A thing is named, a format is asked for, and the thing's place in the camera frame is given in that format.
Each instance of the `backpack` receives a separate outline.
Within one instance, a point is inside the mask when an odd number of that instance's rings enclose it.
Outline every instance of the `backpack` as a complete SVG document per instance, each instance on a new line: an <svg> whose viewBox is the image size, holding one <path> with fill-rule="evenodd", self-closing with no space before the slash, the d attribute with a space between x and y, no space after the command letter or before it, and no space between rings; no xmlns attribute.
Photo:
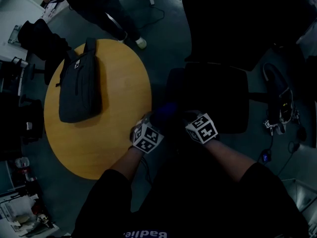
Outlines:
<svg viewBox="0 0 317 238"><path fill-rule="evenodd" d="M76 55L67 51L60 74L59 119L62 122L79 122L101 112L99 69L97 67L96 39L87 38L84 52Z"/></svg>

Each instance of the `dark green floor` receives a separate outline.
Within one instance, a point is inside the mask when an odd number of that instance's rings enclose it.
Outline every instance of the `dark green floor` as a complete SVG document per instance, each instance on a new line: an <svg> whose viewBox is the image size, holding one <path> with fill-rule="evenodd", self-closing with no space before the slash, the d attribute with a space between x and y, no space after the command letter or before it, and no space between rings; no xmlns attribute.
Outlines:
<svg viewBox="0 0 317 238"><path fill-rule="evenodd" d="M184 59L191 51L190 31L184 14L181 0L155 0L156 6L165 10L165 19L141 30L148 46L144 51L138 49L135 43L127 41L143 61L151 83L153 108L163 101L164 87L169 71L174 67L183 67ZM138 27L161 17L161 12L149 8L148 0L121 0L122 5L129 11ZM98 26L85 21L75 11L66 9L49 23L50 29L59 36L66 38L72 48L84 43L87 37L111 38ZM39 69L44 68L44 62L30 56ZM252 72L247 72L249 92L266 92L261 74L261 65L265 62L275 64L292 86L287 71L292 64L281 54L268 50ZM37 74L33 81L26 80L23 93L32 99L40 99L44 104L47 86L43 75ZM306 145L312 144L312 110L301 100L296 101L301 112L301 122L307 130ZM250 101L250 117L248 129L243 134L220 136L222 142L232 148L257 159L261 151L270 144L270 135L264 130L262 122L266 118L267 104ZM289 141L296 138L298 127L288 124L284 135L276 135L273 144L273 161L267 165L274 173L283 166L289 157L287 146ZM31 167L38 178L43 190L45 204L55 223L64 231L72 232L76 217L85 198L94 185L94 180L80 178L68 171L52 152L46 136L38 142L23 147L24 155L30 158ZM152 177L166 158L172 153L163 146L146 156ZM301 161L292 165L301 168ZM294 178L298 173L287 170L285 177ZM150 187L144 179L145 169L141 166L132 184L133 199L131 210L139 208Z"/></svg>

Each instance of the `black bag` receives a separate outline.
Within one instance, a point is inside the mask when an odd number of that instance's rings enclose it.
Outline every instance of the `black bag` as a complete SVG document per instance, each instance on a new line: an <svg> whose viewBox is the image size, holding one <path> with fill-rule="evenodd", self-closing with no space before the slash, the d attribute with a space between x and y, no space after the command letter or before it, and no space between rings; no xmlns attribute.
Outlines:
<svg viewBox="0 0 317 238"><path fill-rule="evenodd" d="M96 40L87 38L83 54L67 51L60 74L59 119L79 122L101 111L99 68L95 57Z"/></svg>

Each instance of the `jeans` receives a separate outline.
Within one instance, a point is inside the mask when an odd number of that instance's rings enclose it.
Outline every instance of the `jeans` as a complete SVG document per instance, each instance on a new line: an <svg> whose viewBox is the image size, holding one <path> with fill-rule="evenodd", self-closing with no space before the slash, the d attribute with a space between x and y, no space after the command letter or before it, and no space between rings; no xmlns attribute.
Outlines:
<svg viewBox="0 0 317 238"><path fill-rule="evenodd" d="M83 18L89 22L98 25L101 29L110 33L118 40L125 38L125 32L131 40L136 41L140 38L140 32L136 28L132 18L120 4L119 0L97 1L92 6L77 10ZM107 16L109 14L121 27L117 25Z"/></svg>

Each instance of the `person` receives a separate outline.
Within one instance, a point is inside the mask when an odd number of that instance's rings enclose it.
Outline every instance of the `person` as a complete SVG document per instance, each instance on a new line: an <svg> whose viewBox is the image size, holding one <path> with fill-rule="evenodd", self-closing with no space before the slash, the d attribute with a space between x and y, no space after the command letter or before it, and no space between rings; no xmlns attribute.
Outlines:
<svg viewBox="0 0 317 238"><path fill-rule="evenodd" d="M201 145L186 132L165 131L179 144L178 155L158 171L140 209L130 211L130 185L144 152L131 146L93 186L73 238L309 237L306 220L268 168L218 140Z"/></svg>
<svg viewBox="0 0 317 238"><path fill-rule="evenodd" d="M110 33L119 42L124 43L129 37L140 49L145 49L147 42L141 37L133 20L120 4L119 0L67 0L70 6L83 18L98 25ZM107 16L109 14L121 27Z"/></svg>

